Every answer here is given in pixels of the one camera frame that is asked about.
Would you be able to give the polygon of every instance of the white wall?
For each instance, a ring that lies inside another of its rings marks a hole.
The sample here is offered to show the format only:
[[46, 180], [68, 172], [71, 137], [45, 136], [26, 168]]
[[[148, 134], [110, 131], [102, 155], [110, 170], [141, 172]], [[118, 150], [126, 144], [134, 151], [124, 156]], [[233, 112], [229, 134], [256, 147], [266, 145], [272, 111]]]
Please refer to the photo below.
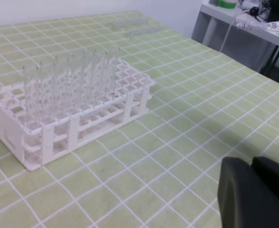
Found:
[[205, 0], [0, 0], [0, 24], [140, 10], [191, 36]]

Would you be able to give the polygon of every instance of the cable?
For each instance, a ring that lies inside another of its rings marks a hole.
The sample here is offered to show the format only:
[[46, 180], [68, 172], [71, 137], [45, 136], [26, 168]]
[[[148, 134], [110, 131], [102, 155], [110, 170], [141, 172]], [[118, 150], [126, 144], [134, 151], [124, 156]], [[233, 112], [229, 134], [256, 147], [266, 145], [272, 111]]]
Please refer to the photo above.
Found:
[[225, 46], [225, 44], [226, 44], [226, 40], [227, 40], [227, 38], [228, 38], [228, 34], [229, 34], [229, 32], [230, 32], [231, 26], [233, 25], [235, 19], [236, 19], [238, 16], [240, 16], [240, 15], [242, 15], [242, 14], [245, 14], [245, 13], [246, 13], [246, 12], [244, 11], [244, 12], [242, 12], [242, 13], [240, 13], [240, 14], [234, 16], [234, 18], [233, 18], [232, 22], [230, 23], [229, 28], [228, 28], [228, 30], [227, 30], [227, 32], [226, 32], [224, 41], [223, 41], [223, 43], [222, 43], [222, 45], [221, 45], [221, 48], [220, 48], [220, 52], [222, 52], [222, 50], [223, 50], [223, 48], [224, 48], [224, 46]]

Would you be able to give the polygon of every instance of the test tube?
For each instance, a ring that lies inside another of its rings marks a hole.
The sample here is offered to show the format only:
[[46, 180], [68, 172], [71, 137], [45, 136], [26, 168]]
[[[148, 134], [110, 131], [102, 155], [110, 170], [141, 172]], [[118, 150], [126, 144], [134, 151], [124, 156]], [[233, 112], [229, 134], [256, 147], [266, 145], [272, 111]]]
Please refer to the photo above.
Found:
[[105, 92], [110, 93], [113, 89], [113, 83], [116, 75], [120, 47], [110, 45], [106, 51], [106, 73], [105, 73]]
[[58, 118], [65, 117], [68, 110], [68, 58], [55, 57], [54, 71], [54, 115]]
[[93, 84], [95, 88], [93, 91], [93, 99], [95, 103], [102, 101], [103, 94], [105, 92], [104, 83], [104, 69], [105, 69], [105, 56], [106, 52], [104, 50], [95, 50], [93, 58]]
[[81, 109], [86, 110], [92, 105], [92, 76], [93, 76], [94, 53], [86, 50], [84, 52], [83, 84], [81, 92]]
[[143, 28], [136, 28], [130, 31], [126, 31], [125, 34], [127, 37], [134, 37], [134, 36], [140, 36], [143, 34], [148, 34], [148, 33], [152, 33], [152, 32], [157, 32], [160, 31], [162, 29], [161, 25], [157, 25], [157, 26], [149, 26], [149, 27], [143, 27]]
[[39, 67], [41, 120], [54, 117], [54, 67], [55, 63], [42, 60]]
[[83, 70], [84, 70], [84, 54], [74, 54], [72, 58], [68, 59], [68, 90], [70, 101], [70, 113], [78, 111], [81, 108], [81, 92], [83, 84]]
[[26, 106], [26, 123], [29, 127], [32, 124], [38, 124], [40, 122], [37, 66], [25, 65], [23, 67], [23, 75]]
[[145, 17], [134, 17], [134, 18], [127, 18], [127, 19], [120, 19], [120, 20], [113, 20], [111, 21], [112, 29], [123, 28], [127, 26], [135, 26], [135, 25], [143, 25], [147, 24], [148, 18]]

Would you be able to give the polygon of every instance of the white plastic rack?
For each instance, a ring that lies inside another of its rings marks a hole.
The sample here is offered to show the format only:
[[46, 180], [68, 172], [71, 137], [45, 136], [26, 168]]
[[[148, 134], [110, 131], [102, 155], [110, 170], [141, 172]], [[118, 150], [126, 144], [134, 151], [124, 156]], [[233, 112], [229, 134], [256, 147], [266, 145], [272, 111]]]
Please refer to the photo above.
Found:
[[24, 84], [3, 87], [0, 139], [28, 170], [35, 170], [147, 113], [154, 84], [147, 74], [119, 60], [113, 90], [99, 104], [31, 129], [25, 122]]

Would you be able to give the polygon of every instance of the green checkered tablecloth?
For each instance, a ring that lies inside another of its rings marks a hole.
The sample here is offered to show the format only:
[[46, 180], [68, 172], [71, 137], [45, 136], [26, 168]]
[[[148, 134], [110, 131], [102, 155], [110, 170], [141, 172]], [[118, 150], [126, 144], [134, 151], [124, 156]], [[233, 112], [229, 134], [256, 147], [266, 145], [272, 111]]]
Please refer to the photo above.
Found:
[[157, 82], [149, 114], [41, 169], [0, 141], [0, 228], [220, 228], [222, 157], [279, 161], [279, 84], [167, 27], [110, 30], [134, 16], [0, 26], [0, 87], [21, 82], [24, 64], [111, 43]]

